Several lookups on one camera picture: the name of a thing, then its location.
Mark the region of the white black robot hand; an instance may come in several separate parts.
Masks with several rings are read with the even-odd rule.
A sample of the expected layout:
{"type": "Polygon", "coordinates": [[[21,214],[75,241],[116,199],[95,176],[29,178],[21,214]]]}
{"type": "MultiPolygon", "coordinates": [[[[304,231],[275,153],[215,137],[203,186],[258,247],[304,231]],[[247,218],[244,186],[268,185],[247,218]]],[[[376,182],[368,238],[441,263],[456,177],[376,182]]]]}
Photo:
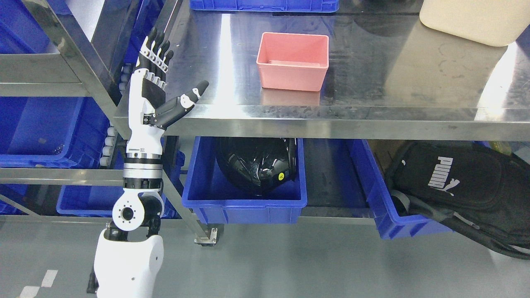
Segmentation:
{"type": "Polygon", "coordinates": [[[165,130],[187,115],[209,86],[204,80],[186,93],[167,100],[166,75],[173,51],[164,32],[152,28],[140,47],[128,90],[128,125],[131,136],[126,157],[158,159],[163,153],[161,137],[165,130]]]}

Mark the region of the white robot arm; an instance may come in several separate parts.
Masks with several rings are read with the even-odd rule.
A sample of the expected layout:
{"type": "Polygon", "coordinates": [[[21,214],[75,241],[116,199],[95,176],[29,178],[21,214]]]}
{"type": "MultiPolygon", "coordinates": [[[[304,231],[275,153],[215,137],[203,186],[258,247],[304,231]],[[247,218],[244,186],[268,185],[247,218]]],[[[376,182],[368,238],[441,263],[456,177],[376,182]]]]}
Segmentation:
{"type": "Polygon", "coordinates": [[[95,249],[89,290],[98,298],[151,298],[164,260],[159,154],[128,153],[123,194],[95,249]]]}

